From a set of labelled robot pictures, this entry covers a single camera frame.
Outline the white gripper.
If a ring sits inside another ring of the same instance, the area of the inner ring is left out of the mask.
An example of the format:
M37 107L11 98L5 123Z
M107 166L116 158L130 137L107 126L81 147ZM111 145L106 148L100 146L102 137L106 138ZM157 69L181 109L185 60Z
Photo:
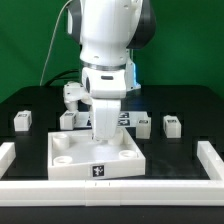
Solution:
M91 125L93 136L99 140L114 137L121 109L120 100L93 99Z

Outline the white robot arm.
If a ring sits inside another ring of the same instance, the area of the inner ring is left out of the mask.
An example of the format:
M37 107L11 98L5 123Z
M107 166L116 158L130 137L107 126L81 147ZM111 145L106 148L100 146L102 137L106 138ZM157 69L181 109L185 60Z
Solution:
M153 38L155 14L150 0L71 0L67 12L67 32L81 46L82 100L91 106L93 137L108 140L126 97L127 51Z

